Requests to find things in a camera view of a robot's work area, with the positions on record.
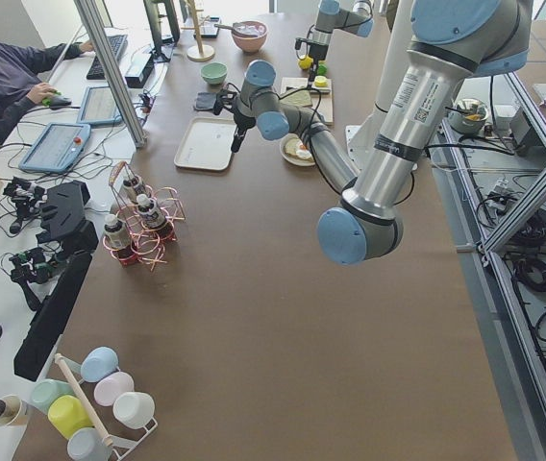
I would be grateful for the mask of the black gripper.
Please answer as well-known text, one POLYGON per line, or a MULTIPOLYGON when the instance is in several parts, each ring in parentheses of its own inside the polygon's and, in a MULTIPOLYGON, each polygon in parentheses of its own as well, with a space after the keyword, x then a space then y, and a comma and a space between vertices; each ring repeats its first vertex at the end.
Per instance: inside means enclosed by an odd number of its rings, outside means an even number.
POLYGON ((303 44, 307 46, 307 55, 313 59, 309 67, 307 82, 307 85, 313 85, 317 77, 319 62, 324 61, 327 57, 329 44, 318 42, 312 38, 297 37, 294 45, 295 50, 300 50, 303 44))
POLYGON ((240 93, 235 90, 222 88, 215 93, 212 113, 219 115, 223 109, 233 115, 236 128, 231 144, 231 152, 237 153, 245 137, 245 130, 250 130, 256 126, 256 119, 253 116, 245 115, 239 108, 240 93))

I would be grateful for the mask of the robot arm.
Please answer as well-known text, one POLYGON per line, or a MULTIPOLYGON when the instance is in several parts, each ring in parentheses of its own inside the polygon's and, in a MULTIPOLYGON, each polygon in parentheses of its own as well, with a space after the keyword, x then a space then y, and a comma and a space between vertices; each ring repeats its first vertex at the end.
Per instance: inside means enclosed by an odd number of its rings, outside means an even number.
POLYGON ((373 24, 373 3, 371 1, 355 1, 350 10, 341 8, 339 2, 335 0, 320 1, 315 23, 304 37, 295 39, 295 50, 299 51, 305 44, 307 56, 312 59, 309 66, 307 88, 313 87, 318 66, 327 58, 335 30, 368 37, 373 24))
POLYGON ((323 253, 356 264, 391 253, 403 224, 395 203, 415 163, 462 82, 520 69, 527 60, 533 5, 529 1, 411 1, 393 31, 408 37, 408 69, 399 82, 363 166, 356 166, 312 109, 285 104, 274 67, 252 61, 237 91, 217 93, 216 110, 236 124, 232 150, 251 128, 267 140, 298 135, 339 195, 317 224, 323 253))

